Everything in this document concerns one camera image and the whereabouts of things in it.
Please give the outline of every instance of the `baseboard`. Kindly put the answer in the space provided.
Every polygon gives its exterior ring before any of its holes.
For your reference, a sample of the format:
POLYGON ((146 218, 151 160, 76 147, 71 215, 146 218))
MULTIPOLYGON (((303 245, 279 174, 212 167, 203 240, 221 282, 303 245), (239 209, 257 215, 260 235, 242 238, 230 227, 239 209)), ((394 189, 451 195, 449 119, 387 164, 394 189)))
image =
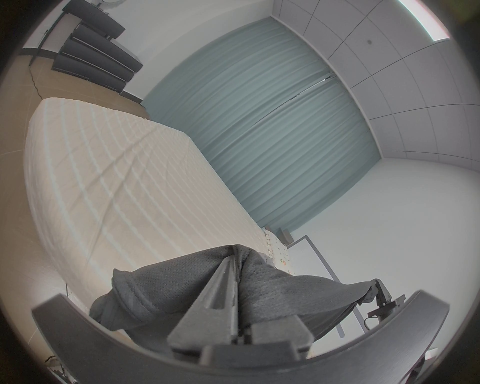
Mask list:
POLYGON ((137 96, 134 96, 134 95, 132 95, 132 94, 126 92, 126 91, 122 91, 120 93, 120 96, 123 96, 124 98, 127 98, 131 101, 134 101, 135 103, 138 103, 138 104, 140 104, 143 101, 142 99, 138 98, 137 96))
POLYGON ((39 57, 45 57, 47 59, 53 59, 54 60, 57 57, 58 53, 53 52, 53 51, 49 51, 47 49, 38 50, 38 48, 22 48, 19 55, 21 55, 21 56, 37 55, 39 57))

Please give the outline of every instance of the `gray towel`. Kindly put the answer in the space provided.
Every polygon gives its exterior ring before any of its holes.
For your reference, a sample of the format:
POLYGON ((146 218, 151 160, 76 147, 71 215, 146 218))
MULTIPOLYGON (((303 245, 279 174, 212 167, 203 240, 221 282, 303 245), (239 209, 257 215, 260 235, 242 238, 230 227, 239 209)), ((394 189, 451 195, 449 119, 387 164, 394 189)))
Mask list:
POLYGON ((225 245, 133 272, 114 269, 112 290, 95 300, 90 316, 107 329, 126 330, 145 348, 166 352, 169 331, 193 304, 222 260, 231 255, 235 255, 239 269, 241 329, 298 315, 318 339, 350 313, 373 285, 369 281, 347 285, 325 277, 291 276, 268 265, 251 248, 225 245), (155 338, 162 340, 157 343, 152 341, 155 338))

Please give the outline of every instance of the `curtain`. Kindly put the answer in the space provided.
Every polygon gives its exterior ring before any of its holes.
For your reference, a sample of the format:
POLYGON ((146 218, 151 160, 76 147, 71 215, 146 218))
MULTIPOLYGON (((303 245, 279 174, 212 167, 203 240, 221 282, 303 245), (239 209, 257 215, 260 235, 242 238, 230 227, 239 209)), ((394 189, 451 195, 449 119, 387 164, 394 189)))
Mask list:
POLYGON ((142 102, 188 134, 261 227, 295 230, 380 159, 340 80, 272 18, 201 48, 142 102))

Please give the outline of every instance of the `fitted sheet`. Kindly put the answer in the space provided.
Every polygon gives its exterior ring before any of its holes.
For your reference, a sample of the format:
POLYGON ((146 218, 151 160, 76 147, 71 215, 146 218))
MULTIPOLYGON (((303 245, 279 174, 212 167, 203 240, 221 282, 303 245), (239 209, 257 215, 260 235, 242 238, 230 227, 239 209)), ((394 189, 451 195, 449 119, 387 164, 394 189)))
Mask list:
POLYGON ((43 100, 25 144, 40 239, 90 307, 112 270, 225 244, 269 254, 265 233, 184 133, 83 101, 43 100))

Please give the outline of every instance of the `tile floor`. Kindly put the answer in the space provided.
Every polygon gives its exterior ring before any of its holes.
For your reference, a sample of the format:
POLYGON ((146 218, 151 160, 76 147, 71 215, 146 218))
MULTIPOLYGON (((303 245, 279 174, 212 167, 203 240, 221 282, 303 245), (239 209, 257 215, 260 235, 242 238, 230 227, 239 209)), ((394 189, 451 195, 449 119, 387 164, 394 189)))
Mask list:
MULTIPOLYGON (((43 250, 30 214, 24 183, 23 149, 28 122, 41 99, 28 70, 31 56, 18 56, 0 85, 0 304, 34 354, 51 355, 30 310, 65 283, 43 250)), ((43 98, 65 97, 148 118, 145 109, 119 94, 64 73, 53 60, 37 58, 32 76, 43 98)))

